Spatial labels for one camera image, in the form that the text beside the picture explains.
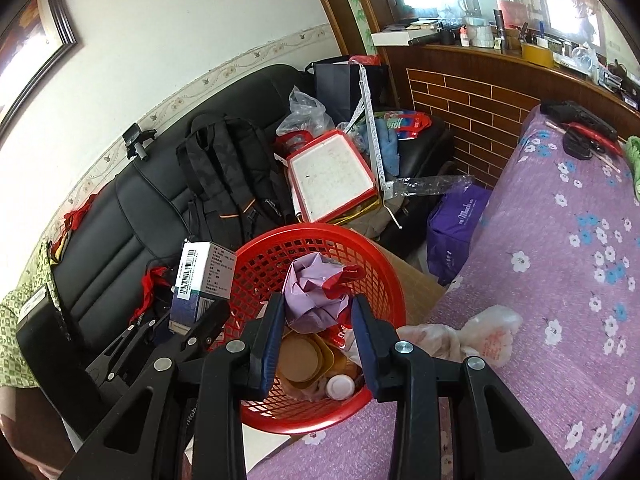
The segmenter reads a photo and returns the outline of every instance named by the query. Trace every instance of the brick pattern panel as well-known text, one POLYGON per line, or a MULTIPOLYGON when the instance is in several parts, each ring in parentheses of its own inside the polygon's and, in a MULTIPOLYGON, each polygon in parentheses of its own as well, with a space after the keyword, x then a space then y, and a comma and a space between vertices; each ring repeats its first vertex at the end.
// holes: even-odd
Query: brick pattern panel
POLYGON ((408 69, 415 110, 449 123, 460 171, 493 188, 517 143, 522 123, 540 101, 481 81, 408 69))

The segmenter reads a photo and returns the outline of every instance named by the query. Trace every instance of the basket rim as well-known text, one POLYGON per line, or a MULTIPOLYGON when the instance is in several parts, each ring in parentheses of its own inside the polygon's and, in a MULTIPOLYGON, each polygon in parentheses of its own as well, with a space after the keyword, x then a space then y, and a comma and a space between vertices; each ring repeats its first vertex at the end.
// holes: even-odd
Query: basket rim
MULTIPOLYGON (((239 260, 244 257, 244 254, 251 250, 257 244, 267 242, 272 238, 280 238, 283 234, 292 233, 292 237, 297 235, 298 238, 314 238, 323 237, 331 238, 331 236, 337 236, 340 238, 347 238, 353 245, 356 245, 363 256, 366 256, 368 261, 375 261, 380 267, 385 276, 391 276, 388 279, 389 291, 388 296, 392 302, 391 307, 391 323, 394 327, 398 328, 406 323, 406 313, 404 307, 404 294, 402 293, 402 287, 396 271, 391 265, 391 262, 386 259, 386 256, 366 237, 352 231, 350 229, 335 226, 332 224, 323 224, 319 222, 302 223, 287 225, 279 227, 267 233, 264 233, 257 238, 249 241, 240 249, 236 251, 236 257, 239 260)), ((357 394, 351 399, 343 402, 333 412, 328 415, 319 418, 310 418, 309 420, 299 420, 290 422, 288 420, 278 420, 263 416, 258 412, 254 412, 249 407, 241 405, 241 420, 244 424, 251 426, 252 428, 260 431, 267 431, 268 433, 279 434, 304 434, 311 433, 313 431, 320 431, 338 424, 343 420, 346 420, 351 415, 354 415, 359 410, 364 408, 372 399, 371 392, 364 386, 357 394)))

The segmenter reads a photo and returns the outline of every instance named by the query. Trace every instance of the sofa backrest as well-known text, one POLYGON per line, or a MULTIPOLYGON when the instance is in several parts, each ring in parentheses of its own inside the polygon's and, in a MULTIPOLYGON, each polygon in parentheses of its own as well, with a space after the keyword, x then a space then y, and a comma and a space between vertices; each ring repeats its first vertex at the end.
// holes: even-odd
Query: sofa backrest
POLYGON ((187 113, 133 160, 96 197, 73 233, 54 279, 84 361, 91 361, 126 327, 142 304, 147 265, 179 256, 187 235, 191 192, 175 157, 191 120, 203 112, 245 118, 271 141, 289 113, 293 86, 312 94, 308 74, 273 65, 233 83, 187 113))

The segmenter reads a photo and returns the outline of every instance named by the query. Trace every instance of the picture frame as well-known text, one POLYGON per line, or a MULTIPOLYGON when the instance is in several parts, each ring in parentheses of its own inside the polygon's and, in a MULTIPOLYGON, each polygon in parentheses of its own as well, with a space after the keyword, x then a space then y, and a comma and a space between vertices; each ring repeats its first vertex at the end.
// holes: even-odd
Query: picture frame
POLYGON ((63 0, 31 0, 0 36, 0 141, 45 74, 78 42, 63 0))

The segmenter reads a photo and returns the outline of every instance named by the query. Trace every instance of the purple floral fabric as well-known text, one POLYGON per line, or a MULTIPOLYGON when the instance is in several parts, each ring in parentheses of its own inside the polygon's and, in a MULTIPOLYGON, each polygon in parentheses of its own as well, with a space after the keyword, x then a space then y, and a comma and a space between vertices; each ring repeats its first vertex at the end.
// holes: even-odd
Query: purple floral fabric
MULTIPOLYGON (((430 319, 460 329, 508 306, 524 322, 497 371, 577 480, 617 455, 640 403, 640 203, 623 160, 578 161, 536 109, 472 240, 468 261, 430 319)), ((394 418, 370 403, 256 466, 250 479, 386 478, 394 418), (305 464, 304 471, 297 465, 305 464), (350 474, 340 470, 348 464, 350 474)), ((451 472, 442 425, 442 469, 451 472)))

